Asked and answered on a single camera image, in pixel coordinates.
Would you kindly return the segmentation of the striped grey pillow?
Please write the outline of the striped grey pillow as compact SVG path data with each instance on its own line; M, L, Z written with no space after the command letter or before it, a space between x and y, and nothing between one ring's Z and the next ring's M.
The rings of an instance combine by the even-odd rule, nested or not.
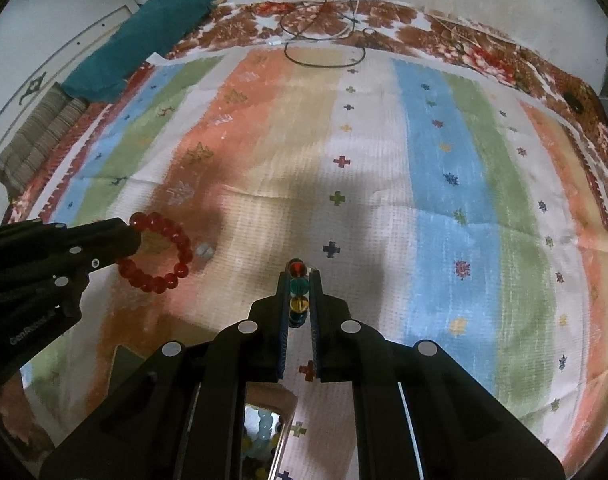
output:
M53 84L24 122L11 130L10 142L0 153L0 184L8 200L24 193L88 106L84 98L71 98L60 84Z

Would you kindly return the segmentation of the teal towel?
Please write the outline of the teal towel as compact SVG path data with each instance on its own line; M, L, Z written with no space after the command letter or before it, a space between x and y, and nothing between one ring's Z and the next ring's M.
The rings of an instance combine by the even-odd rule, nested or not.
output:
M148 0L61 84L71 98L114 103L153 53L165 55L227 0Z

